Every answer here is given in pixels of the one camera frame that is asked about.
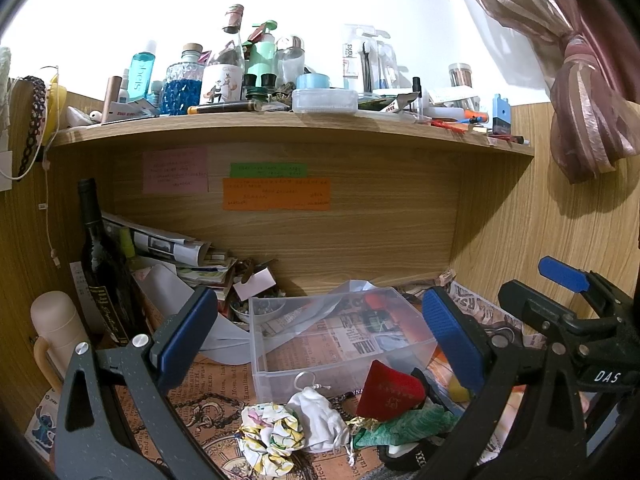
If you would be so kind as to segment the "green striped cloth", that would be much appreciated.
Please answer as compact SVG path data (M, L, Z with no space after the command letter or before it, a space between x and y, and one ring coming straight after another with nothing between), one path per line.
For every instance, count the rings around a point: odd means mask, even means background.
M387 422L377 422L371 429L359 429L352 437L352 445L360 450L419 442L439 434L448 434L458 420L456 414L442 405L425 405L420 410L410 410Z

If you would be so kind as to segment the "red felt pouch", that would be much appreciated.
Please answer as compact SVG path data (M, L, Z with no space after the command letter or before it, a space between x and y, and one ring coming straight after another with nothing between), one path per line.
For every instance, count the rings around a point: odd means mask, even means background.
M374 360L361 391L356 415L387 422L416 408L425 398L425 388L418 378Z

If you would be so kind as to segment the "floral fabric scrunchie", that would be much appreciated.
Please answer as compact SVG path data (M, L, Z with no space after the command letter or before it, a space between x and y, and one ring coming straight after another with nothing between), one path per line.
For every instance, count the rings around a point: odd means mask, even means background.
M235 437L256 474L280 478L294 468L292 455L303 448L305 433L297 415L285 405L259 403L242 409Z

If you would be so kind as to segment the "white drawstring pouch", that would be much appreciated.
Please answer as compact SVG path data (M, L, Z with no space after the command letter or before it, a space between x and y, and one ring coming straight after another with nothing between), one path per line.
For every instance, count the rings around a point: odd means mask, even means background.
M352 450L352 437L341 414L321 393L314 373L304 370L294 378L295 393L286 406L303 426L303 450L311 454Z

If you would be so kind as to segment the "yellow green sponge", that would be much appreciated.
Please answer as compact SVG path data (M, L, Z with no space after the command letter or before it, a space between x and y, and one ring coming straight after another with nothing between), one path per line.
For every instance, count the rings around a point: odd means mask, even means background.
M471 401L472 393L460 384L456 376L450 377L447 391L450 400L454 403L463 404Z

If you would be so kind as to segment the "blue stamp block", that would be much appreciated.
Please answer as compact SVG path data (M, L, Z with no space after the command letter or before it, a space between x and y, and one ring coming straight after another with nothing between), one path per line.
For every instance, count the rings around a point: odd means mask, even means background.
M511 105L507 99L496 94L492 100L492 133L511 133Z

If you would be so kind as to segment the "white plastic sheet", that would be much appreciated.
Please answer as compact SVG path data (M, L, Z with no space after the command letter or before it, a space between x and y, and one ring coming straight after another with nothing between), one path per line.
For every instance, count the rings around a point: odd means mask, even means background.
M211 289L204 287L197 292L164 266L137 271L134 279L151 305L151 318L165 321L193 304L184 319L186 326L179 330L181 342L190 340L190 348L199 342L200 353L219 364L250 362L250 334L218 313L217 296Z

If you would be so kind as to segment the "clear plastic storage box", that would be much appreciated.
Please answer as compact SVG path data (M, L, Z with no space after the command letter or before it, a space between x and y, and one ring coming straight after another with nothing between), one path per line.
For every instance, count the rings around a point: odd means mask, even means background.
M248 325L260 402L285 403L310 386L327 396L357 391L372 362L410 373L436 349L417 307L393 287L364 281L326 295L252 298Z

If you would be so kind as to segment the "vintage newspaper print mat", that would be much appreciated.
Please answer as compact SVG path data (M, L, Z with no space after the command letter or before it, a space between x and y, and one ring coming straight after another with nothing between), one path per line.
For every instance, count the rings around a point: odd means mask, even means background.
M445 288L454 303L464 313L472 314L478 322L509 323L518 326L522 334L521 322L475 292L471 292L457 282L451 282ZM443 387L452 376L450 366L439 349L435 351L435 356L427 369L427 379L434 385L434 381L437 382L439 387ZM191 366L184 383L169 393L169 401L186 428L207 456L224 471L228 479L271 478L258 476L250 468L239 450L238 441L233 437L240 426L241 408L245 408L248 401L256 400L250 381L248 364L228 366L216 364L205 356L199 356ZM116 392L142 455L157 465L165 466L127 388L117 386ZM355 413L358 396L359 393L344 393L342 396L332 396L330 402L343 414L344 418L352 412ZM293 455L292 460L295 463L294 468L281 479L410 479L415 476L410 472L406 474L393 472L390 468L383 466L378 458L378 452L373 451L373 448L359 452L353 467L347 465L345 451L321 454L300 451Z

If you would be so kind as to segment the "pink sticky note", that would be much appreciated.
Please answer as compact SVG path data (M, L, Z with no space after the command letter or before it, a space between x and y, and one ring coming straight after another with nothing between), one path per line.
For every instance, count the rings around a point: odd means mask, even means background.
M205 146L145 151L142 192L157 195L208 192L208 154Z

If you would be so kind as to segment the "orange sticky note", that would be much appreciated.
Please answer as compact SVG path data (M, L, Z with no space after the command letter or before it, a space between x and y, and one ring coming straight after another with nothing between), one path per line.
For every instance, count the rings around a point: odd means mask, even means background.
M228 211L329 210L329 178L224 178L222 208Z

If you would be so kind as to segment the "black lace headband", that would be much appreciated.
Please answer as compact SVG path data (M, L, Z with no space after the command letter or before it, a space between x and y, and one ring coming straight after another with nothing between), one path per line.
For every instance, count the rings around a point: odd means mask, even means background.
M24 81L32 85L32 106L29 113L26 144L21 165L18 168L20 178L26 176L35 160L35 154L38 152L37 144L47 121L47 89L44 81L35 76L26 76Z

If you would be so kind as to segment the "clear lidded plastic case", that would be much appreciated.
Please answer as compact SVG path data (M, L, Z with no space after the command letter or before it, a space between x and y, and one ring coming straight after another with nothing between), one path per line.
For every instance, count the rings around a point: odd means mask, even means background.
M296 89L292 93L294 113L355 114L358 93L348 89Z

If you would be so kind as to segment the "wooden shelf board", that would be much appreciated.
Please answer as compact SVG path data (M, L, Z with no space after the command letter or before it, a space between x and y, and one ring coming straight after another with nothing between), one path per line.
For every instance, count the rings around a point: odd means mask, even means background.
M429 148L526 157L535 155L530 145L364 113L331 115L269 112L155 117L70 128L58 133L53 145L56 148L82 144L131 148L250 142Z

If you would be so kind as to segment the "blue bead glass bottle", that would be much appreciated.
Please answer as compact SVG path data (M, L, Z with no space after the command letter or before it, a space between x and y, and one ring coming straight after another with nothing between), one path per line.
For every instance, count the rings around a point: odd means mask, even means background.
M200 44L185 44L180 61L168 67L160 96L160 114L186 115L191 106L198 105L205 68L200 62L202 52Z

